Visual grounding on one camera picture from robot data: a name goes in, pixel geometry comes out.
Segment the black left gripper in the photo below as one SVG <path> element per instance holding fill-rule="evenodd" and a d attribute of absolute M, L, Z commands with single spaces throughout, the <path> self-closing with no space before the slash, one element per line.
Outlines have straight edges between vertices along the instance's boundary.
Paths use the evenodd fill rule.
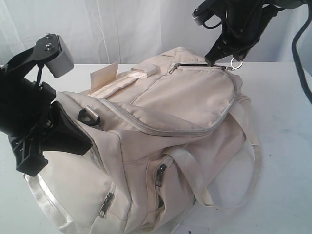
<path fill-rule="evenodd" d="M 29 81 L 20 68 L 0 74 L 0 130 L 7 134 L 16 170 L 36 176 L 48 163 L 42 150 L 84 155 L 92 148 L 89 137 L 67 115 L 62 104 L 52 100 L 56 92 L 37 79 Z"/>

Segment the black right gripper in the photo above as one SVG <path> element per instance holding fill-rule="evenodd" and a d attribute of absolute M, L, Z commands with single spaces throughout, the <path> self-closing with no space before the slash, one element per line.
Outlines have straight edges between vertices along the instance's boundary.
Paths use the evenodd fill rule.
<path fill-rule="evenodd" d="M 218 5 L 221 35 L 204 57 L 208 65 L 227 56 L 243 60 L 277 15 L 277 7 L 266 0 L 223 0 Z"/>

